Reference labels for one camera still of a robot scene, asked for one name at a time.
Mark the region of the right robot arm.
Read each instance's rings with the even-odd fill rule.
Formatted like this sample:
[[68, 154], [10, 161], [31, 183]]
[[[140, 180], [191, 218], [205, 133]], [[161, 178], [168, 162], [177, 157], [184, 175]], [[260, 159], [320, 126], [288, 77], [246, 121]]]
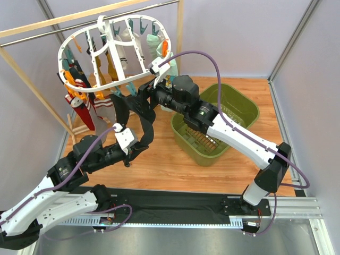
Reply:
[[260, 170], [241, 196], [244, 203], [256, 206], [281, 185], [290, 164], [291, 146], [264, 140], [232, 121], [215, 105], [200, 98], [199, 87], [189, 76], [175, 77], [170, 88], [164, 81], [152, 79], [125, 102], [151, 122], [155, 119], [153, 109], [157, 105], [182, 114], [183, 121], [191, 129], [216, 138], [251, 159]]

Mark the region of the white round clip hanger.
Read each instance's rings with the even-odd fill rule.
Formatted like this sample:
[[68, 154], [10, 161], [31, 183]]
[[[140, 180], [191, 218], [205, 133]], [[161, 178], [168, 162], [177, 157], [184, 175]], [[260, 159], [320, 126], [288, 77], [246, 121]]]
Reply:
[[[126, 77], [124, 70], [121, 66], [120, 63], [120, 58], [118, 56], [117, 53], [117, 48], [116, 45], [122, 45], [124, 47], [132, 47], [133, 50], [135, 51], [134, 48], [134, 42], [124, 42], [121, 40], [116, 40], [116, 34], [115, 34], [115, 30], [114, 30], [114, 24], [119, 23], [119, 22], [124, 22], [127, 26], [127, 28], [133, 30], [133, 26], [131, 26], [131, 23], [133, 20], [139, 20], [140, 22], [142, 20], [148, 20], [152, 23], [152, 25], [156, 25], [159, 28], [159, 31], [163, 34], [163, 41], [167, 40], [168, 41], [168, 49], [169, 51], [172, 51], [172, 43], [171, 40], [164, 28], [164, 26], [156, 19], [147, 16], [147, 15], [126, 15], [120, 18], [116, 18], [116, 19], [106, 19], [107, 16], [105, 15], [101, 15], [98, 17], [97, 19], [97, 23], [94, 25], [90, 25], [87, 26], [85, 28], [82, 28], [78, 31], [76, 31], [75, 33], [71, 34], [69, 37], [67, 37], [64, 42], [62, 43], [59, 51], [58, 51], [58, 69], [59, 69], [59, 73], [60, 73], [60, 78], [62, 80], [62, 82], [64, 83], [65, 86], [69, 87], [69, 89], [73, 90], [73, 91], [81, 91], [81, 92], [85, 92], [85, 93], [90, 93], [90, 92], [100, 92], [106, 89], [110, 89], [112, 87], [116, 87], [128, 82], [132, 82], [134, 80], [137, 79], [141, 79], [143, 77], [146, 77], [148, 75], [150, 75], [150, 71], [148, 69], [148, 67], [145, 66], [144, 61], [140, 58], [137, 57], [137, 60], [139, 61], [140, 67], [141, 67], [141, 73], [133, 75], [133, 76], [129, 76]], [[99, 32], [101, 32], [101, 36], [105, 37], [106, 42], [104, 43], [104, 45], [101, 48], [95, 48], [93, 41], [90, 37], [90, 31], [91, 30], [98, 30]], [[73, 80], [72, 76], [70, 75], [70, 72], [67, 71], [64, 67], [63, 67], [63, 55], [66, 55], [66, 50], [67, 50], [67, 46], [68, 44], [75, 39], [77, 36], [79, 36], [80, 34], [84, 34], [86, 39], [87, 39], [87, 43], [89, 46], [89, 52], [90, 52], [90, 57], [91, 57], [91, 63], [93, 65], [93, 74], [95, 76], [96, 79], [96, 84], [94, 85], [94, 87], [91, 88], [77, 88], [75, 86], [75, 81]], [[97, 72], [97, 65], [96, 65], [96, 61], [95, 61], [95, 57], [99, 56], [103, 53], [105, 53], [106, 51], [108, 51], [112, 57], [112, 61], [114, 64], [114, 67], [116, 69], [117, 72], [117, 76], [118, 76], [118, 81], [113, 81], [111, 83], [102, 85], [101, 84], [101, 80], [100, 77], [98, 75]]]

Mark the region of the grey sock red stripes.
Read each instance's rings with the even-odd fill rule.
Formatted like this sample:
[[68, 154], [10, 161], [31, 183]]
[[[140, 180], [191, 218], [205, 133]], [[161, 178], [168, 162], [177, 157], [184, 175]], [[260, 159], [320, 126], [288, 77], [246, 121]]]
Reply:
[[116, 123], [116, 111], [110, 97], [104, 99], [96, 98], [94, 100], [94, 108], [98, 117], [107, 118], [112, 124]]

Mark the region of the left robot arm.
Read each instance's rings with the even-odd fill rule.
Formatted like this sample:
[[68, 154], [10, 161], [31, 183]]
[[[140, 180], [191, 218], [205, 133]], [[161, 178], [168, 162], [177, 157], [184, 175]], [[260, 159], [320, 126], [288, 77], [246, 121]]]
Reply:
[[123, 162], [130, 165], [148, 145], [135, 137], [116, 134], [117, 142], [103, 146], [101, 137], [87, 135], [73, 146], [72, 151], [58, 160], [47, 175], [21, 202], [1, 213], [1, 248], [21, 250], [35, 243], [54, 226], [81, 214], [113, 214], [131, 206], [116, 205], [103, 184], [66, 203], [54, 206], [58, 199], [70, 194], [88, 181], [88, 175], [107, 166]]

